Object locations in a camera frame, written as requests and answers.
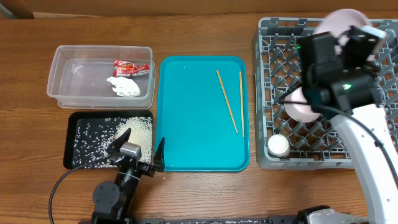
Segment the large white plate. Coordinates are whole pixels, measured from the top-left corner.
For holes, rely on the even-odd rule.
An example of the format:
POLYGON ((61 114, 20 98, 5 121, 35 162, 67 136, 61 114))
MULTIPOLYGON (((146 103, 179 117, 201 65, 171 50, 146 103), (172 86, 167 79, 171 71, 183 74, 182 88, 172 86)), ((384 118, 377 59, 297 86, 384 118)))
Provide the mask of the large white plate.
POLYGON ((335 46, 337 55, 341 54, 342 47, 347 43, 347 36, 340 35, 349 30, 351 26, 358 28, 372 27, 367 16, 354 9, 339 9, 327 15, 317 26, 313 34, 329 32, 333 37, 338 38, 339 46, 335 46))

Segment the white tissue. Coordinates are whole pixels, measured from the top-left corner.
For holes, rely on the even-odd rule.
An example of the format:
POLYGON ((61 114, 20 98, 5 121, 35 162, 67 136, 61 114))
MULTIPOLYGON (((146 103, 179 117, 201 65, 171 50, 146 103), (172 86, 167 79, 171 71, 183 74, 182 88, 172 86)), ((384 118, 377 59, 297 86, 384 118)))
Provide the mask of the white tissue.
POLYGON ((112 84, 112 90, 118 96, 135 97, 141 94, 139 86, 132 79, 125 77, 109 77, 106 81, 112 84))

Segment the grey bowl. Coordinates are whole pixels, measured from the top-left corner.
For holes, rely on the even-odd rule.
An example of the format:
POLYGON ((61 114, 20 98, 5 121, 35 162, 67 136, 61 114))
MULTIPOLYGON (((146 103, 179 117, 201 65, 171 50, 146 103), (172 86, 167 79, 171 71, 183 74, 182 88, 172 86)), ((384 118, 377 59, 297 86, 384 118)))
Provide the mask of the grey bowl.
POLYGON ((320 113, 315 113, 312 111, 311 107, 308 105, 293 104, 293 102, 306 103, 302 88, 298 88, 291 94, 284 98, 284 101, 291 101, 292 103, 284 104, 285 111, 287 114, 298 122, 309 123, 315 121, 320 117, 320 113))

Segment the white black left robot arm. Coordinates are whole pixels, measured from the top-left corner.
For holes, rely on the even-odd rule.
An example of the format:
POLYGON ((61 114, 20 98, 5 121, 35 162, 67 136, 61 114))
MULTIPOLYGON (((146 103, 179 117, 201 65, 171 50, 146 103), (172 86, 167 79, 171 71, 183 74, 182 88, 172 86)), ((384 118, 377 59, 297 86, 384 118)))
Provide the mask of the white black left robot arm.
POLYGON ((149 164, 140 161, 141 147, 128 142, 130 134, 129 128, 106 149, 110 153, 110 162, 119 167, 119 172, 114 181, 102 182, 95 188, 92 223, 135 223, 135 219, 129 218, 127 213, 141 177, 153 177, 156 172, 165 169, 165 139, 161 139, 154 161, 149 164))

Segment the red snack wrapper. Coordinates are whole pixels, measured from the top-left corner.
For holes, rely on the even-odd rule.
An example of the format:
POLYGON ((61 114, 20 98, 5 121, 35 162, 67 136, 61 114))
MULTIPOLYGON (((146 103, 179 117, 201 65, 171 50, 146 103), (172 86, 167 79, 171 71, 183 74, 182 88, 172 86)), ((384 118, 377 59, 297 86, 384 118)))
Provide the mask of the red snack wrapper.
POLYGON ((132 62, 115 60, 113 77, 135 77, 149 73, 148 64, 136 65, 132 62))

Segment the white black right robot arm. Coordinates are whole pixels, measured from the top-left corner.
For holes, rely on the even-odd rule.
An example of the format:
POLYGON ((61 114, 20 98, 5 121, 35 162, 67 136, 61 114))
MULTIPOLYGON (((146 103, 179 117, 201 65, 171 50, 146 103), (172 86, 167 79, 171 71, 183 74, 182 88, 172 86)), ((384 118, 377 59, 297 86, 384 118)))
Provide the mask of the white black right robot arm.
POLYGON ((302 37, 297 50, 302 92, 312 110, 329 120, 349 152, 363 188, 369 223, 397 223, 397 151, 381 106, 369 61, 387 34, 373 27, 351 27, 340 53, 329 32, 302 37))

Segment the white paper cup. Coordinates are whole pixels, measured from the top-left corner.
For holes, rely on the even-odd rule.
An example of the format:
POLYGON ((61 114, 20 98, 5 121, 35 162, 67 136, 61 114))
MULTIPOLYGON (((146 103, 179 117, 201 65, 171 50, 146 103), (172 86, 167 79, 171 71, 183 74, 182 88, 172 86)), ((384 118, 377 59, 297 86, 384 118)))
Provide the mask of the white paper cup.
POLYGON ((281 134, 272 135, 267 141, 269 154, 275 157, 286 157, 290 154, 288 139, 281 134))

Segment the pile of rice grains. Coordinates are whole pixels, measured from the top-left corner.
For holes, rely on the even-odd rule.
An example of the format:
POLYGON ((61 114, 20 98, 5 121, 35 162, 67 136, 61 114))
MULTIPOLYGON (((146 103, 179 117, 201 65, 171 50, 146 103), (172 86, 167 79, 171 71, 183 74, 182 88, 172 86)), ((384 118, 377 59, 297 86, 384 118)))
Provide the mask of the pile of rice grains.
POLYGON ((131 130, 129 143, 141 147, 141 162, 152 161, 152 118, 90 118, 77 122, 72 143, 72 167, 87 164, 109 156, 108 146, 131 130))

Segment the wooden chopstick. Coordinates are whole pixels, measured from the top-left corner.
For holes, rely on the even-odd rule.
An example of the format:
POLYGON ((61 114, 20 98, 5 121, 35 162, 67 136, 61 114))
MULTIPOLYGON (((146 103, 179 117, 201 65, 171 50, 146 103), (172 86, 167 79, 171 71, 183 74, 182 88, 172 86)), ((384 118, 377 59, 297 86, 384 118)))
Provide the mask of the wooden chopstick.
POLYGON ((219 80, 219 83, 220 83, 220 87, 221 87, 221 90, 222 90, 222 92, 223 92, 224 100, 225 100, 225 102, 226 102, 226 105, 227 105, 227 108, 228 108, 228 111, 229 111, 229 115, 230 115, 230 118, 231 118, 231 121, 232 121, 234 130, 235 130, 236 134, 238 134, 238 129, 237 129, 237 126, 236 126, 236 122, 235 122, 235 120, 234 120, 234 116, 233 116, 232 109, 231 109, 231 107, 230 107, 229 99, 228 99, 228 96, 227 96, 227 94, 226 94, 226 91, 225 91, 225 88, 224 88, 224 85, 223 85, 223 81, 222 81, 222 78, 221 78, 220 71, 219 71, 219 70, 216 70, 216 74, 217 74, 217 76, 218 76, 218 80, 219 80))
POLYGON ((243 76, 242 76, 242 71, 239 71, 239 90, 240 90, 240 105, 241 105, 241 128, 242 128, 242 137, 244 138, 244 103, 243 103, 243 76))

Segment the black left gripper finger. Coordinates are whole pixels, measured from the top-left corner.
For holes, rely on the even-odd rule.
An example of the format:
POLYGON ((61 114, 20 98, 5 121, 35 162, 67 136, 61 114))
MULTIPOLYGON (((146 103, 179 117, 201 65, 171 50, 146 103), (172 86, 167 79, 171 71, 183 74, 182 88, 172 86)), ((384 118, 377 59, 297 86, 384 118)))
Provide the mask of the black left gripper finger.
POLYGON ((106 149, 106 152, 108 153, 114 153, 116 151, 120 151, 120 148, 125 142, 128 142, 128 139, 131 134, 131 128, 127 128, 127 130, 120 135, 116 140, 114 140, 112 143, 109 144, 109 146, 106 149))
POLYGON ((164 146, 165 138, 162 138, 154 155, 154 167, 156 172, 163 172, 165 169, 164 146))

